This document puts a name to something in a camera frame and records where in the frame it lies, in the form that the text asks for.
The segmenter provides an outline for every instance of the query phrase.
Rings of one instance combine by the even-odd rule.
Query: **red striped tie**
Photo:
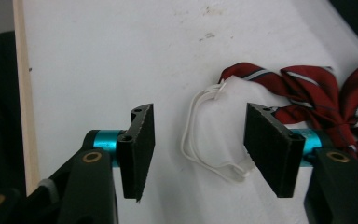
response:
[[[291,66],[279,76],[251,63],[237,63],[220,77],[231,76],[253,81],[274,94],[287,97],[292,105],[276,110],[284,124],[308,120],[314,129],[324,130],[335,147],[358,159],[358,69],[346,80],[341,91],[329,68]]]

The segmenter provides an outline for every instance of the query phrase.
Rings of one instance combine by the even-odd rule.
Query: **white string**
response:
[[[204,91],[200,91],[194,96],[188,111],[186,127],[182,136],[180,148],[183,155],[187,159],[205,167],[206,169],[216,173],[217,175],[220,175],[229,182],[240,183],[245,180],[245,177],[247,175],[249,175],[249,169],[247,168],[248,166],[245,160],[240,161],[238,164],[230,161],[225,161],[222,162],[220,165],[212,165],[205,159],[203,159],[200,155],[193,134],[195,119],[199,106],[205,101],[211,99],[217,100],[222,89],[225,86],[226,83],[222,81],[219,84],[215,84],[206,88]]]

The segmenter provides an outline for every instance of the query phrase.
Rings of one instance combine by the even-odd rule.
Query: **black cloth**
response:
[[[0,188],[15,188],[25,195],[14,32],[0,34]]]

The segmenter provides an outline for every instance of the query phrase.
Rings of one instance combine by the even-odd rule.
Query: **black mechanical arm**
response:
[[[124,198],[139,202],[155,146],[153,105],[131,111],[127,131],[93,130],[83,146],[27,198],[0,189],[0,223],[118,223],[112,167]]]
[[[289,130],[272,113],[248,104],[244,144],[277,197],[293,197],[305,159],[313,165],[304,201],[309,222],[358,223],[358,161],[334,149],[323,132]]]

